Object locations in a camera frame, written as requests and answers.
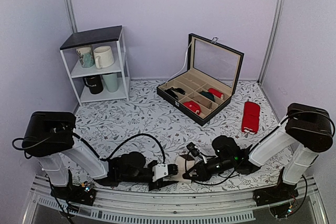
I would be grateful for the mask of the cream and brown striped sock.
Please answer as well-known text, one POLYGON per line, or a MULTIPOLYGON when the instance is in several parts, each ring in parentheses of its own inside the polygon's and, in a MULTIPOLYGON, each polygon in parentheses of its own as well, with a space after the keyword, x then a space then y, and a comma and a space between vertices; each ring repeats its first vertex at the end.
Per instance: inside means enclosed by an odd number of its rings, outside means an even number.
POLYGON ((175 164, 178 166, 178 173, 177 175, 171 176, 170 180, 190 184, 192 181, 190 179, 183 178, 183 174, 185 174, 189 168, 192 168, 195 165, 195 162, 195 158, 193 156, 190 156, 189 154, 183 154, 178 156, 175 160, 175 164))

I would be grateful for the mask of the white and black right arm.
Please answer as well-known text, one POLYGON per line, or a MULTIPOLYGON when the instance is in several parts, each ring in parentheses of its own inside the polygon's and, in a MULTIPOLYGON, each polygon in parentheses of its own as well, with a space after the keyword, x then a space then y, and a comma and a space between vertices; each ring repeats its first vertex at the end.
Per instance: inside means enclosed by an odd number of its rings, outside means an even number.
POLYGON ((281 182, 271 190, 276 201, 291 194, 303 173, 320 153, 330 149, 335 124, 324 109, 292 103, 282 121, 254 146, 240 148, 231 137, 220 135, 212 141, 215 156, 183 169, 184 179, 205 184, 214 174, 233 169, 242 175, 258 171, 269 159, 289 145, 299 145, 292 159, 280 173, 281 182))

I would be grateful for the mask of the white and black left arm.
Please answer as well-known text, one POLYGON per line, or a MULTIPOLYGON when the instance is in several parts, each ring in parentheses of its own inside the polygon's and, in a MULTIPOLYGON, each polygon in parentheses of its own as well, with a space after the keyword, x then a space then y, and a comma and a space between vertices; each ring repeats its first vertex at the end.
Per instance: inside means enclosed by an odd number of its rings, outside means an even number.
POLYGON ((102 158, 89 143, 74 132, 76 117, 70 112, 34 112, 22 141, 25 153, 37 158, 51 183, 67 200, 78 195, 70 182, 61 155, 67 156, 84 169, 99 185, 117 187, 121 182, 146 183, 149 190, 173 184, 171 176, 178 174, 176 164, 152 161, 139 152, 102 158))

